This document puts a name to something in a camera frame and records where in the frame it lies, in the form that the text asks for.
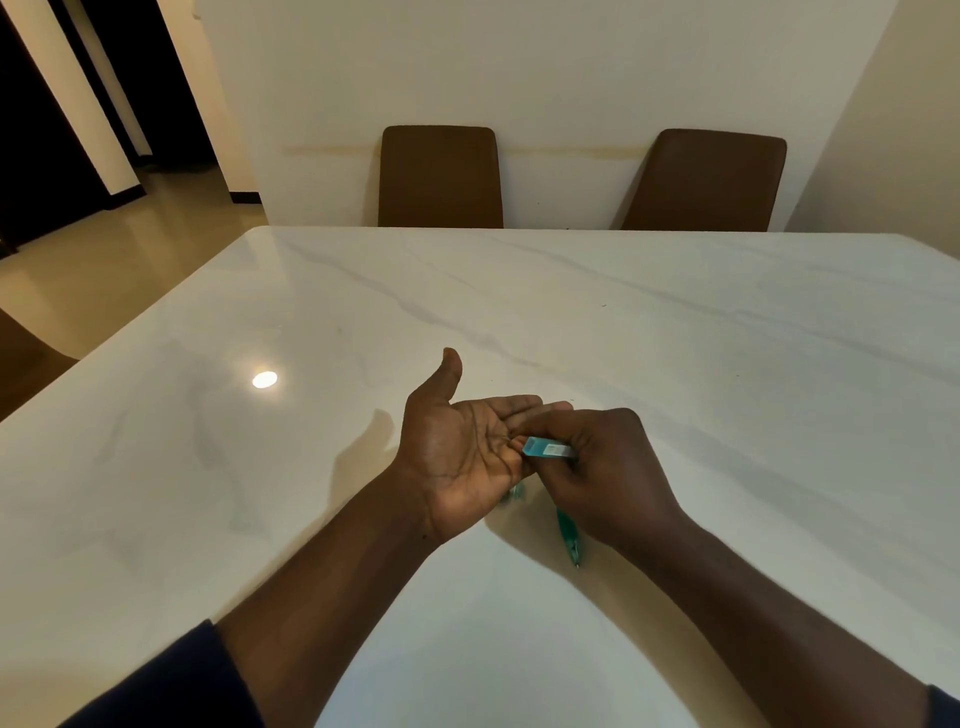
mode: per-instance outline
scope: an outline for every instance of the wall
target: wall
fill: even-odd
[[[901,0],[790,221],[960,257],[960,3]]]
[[[391,124],[492,127],[510,227],[606,228],[667,127],[783,136],[793,210],[895,0],[199,0],[276,224],[372,224]]]
[[[110,97],[110,101],[116,109],[117,116],[120,117],[120,122],[123,124],[127,136],[130,138],[133,149],[142,157],[149,155],[151,151],[147,137],[144,136],[143,130],[140,128],[140,123],[136,120],[136,115],[133,113],[130,101],[127,99],[127,94],[124,93],[123,87],[120,85],[120,81],[113,71],[113,64],[110,63],[110,59],[107,57],[107,51],[104,50],[104,46],[100,42],[97,32],[94,30],[89,16],[86,14],[86,10],[84,10],[83,3],[81,0],[63,0],[63,5],[70,14],[70,19],[77,29],[80,40],[84,43],[86,53],[90,56],[90,62],[93,63],[93,67],[96,69],[100,81],[107,90],[107,96]]]
[[[107,192],[140,184],[46,0],[0,0]]]
[[[204,26],[194,14],[193,0],[157,0],[157,3],[228,189],[255,192],[256,179],[247,148],[227,105]]]

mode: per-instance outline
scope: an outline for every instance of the brown chair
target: brown chair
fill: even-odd
[[[0,421],[76,363],[0,310]]]
[[[660,132],[623,230],[764,232],[785,160],[786,141],[775,136]]]
[[[486,127],[388,127],[382,228],[502,228],[496,136]]]

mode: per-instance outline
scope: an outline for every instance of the person's left arm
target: person's left arm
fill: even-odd
[[[168,664],[162,676],[148,664],[126,681],[138,687],[124,691],[121,684],[112,700],[108,693],[67,725],[163,724],[163,712],[176,708],[185,691],[203,692],[197,676],[192,689],[171,679],[176,670],[170,667],[190,663],[189,654],[172,653],[189,653],[189,641],[206,640],[211,644],[202,652],[213,667],[193,670],[201,680],[213,675],[219,682],[211,683],[209,702],[192,695],[192,708],[169,719],[192,725],[201,716],[222,718],[252,698],[267,728],[313,726],[360,645],[420,564],[486,516],[526,474],[510,447],[510,431],[530,416],[570,408],[532,395],[451,405],[462,371],[457,352],[444,350],[440,368],[407,400],[394,462],[215,631],[208,625],[191,633],[157,658]],[[217,649],[220,663],[210,657]],[[156,706],[149,715],[123,713],[121,719],[123,710],[146,704]]]

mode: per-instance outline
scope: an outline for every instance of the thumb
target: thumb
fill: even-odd
[[[577,488],[577,476],[570,469],[569,463],[559,457],[531,457],[528,461],[540,476],[553,502],[565,509],[574,498]]]
[[[454,349],[444,349],[444,359],[440,362],[437,371],[430,375],[423,384],[414,391],[414,396],[425,400],[442,400],[449,403],[457,392],[457,385],[464,373],[464,364],[460,354]]]

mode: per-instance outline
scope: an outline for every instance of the navy shirt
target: navy shirt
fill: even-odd
[[[930,687],[927,728],[960,728],[960,702]],[[61,728],[264,728],[220,635],[205,621]]]

